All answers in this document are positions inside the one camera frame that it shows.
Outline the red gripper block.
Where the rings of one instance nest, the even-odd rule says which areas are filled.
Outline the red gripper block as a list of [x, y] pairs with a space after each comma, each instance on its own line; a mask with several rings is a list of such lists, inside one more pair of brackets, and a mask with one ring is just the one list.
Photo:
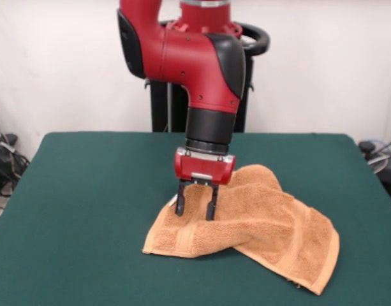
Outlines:
[[[174, 170], [179, 180], [175, 214], [184, 213], [184, 189], [186, 181], [206, 181], [215, 185], [227, 185], [235, 168], [236, 158], [233, 155], [214, 155], [195, 152], [179, 147], [175, 152]], [[212, 197], [207, 205], [206, 220], [215, 218], [218, 200], [218, 186], [212, 186]]]

